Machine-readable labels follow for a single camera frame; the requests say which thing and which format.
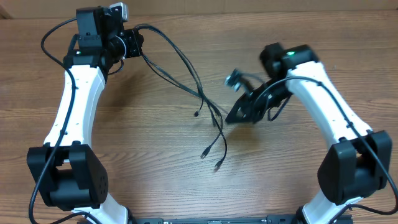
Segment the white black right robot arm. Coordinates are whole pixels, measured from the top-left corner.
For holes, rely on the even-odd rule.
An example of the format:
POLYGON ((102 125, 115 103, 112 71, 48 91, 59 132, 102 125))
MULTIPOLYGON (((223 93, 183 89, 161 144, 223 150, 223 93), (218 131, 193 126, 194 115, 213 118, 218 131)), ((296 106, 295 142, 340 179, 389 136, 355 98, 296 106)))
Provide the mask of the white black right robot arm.
POLYGON ((244 89, 226 117, 228 124, 273 121, 271 109, 283 110, 295 96, 319 127, 327 153, 317 179, 316 196, 294 214, 268 215, 266 223, 352 223, 348 210, 361 200, 390 186, 397 190, 389 164, 392 139, 375 132, 349 107, 330 81, 324 65, 308 45, 285 49, 279 43, 264 47, 260 61, 269 76, 259 87, 249 74, 234 70, 225 83, 244 89))

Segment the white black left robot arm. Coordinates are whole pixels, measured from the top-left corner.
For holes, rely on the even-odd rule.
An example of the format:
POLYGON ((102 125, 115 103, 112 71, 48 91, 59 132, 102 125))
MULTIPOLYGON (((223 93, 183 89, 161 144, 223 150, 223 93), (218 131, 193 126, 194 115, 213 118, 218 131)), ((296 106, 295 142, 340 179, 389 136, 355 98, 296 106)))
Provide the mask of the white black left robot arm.
POLYGON ((110 195, 107 171, 91 141, 96 107, 111 67, 142 53, 140 33, 124 28, 128 19, 128 7, 122 2, 76 11, 78 32, 60 62, 65 85, 55 121, 43 145, 27 153, 35 180, 33 196, 90 223, 135 222, 131 211, 110 195))

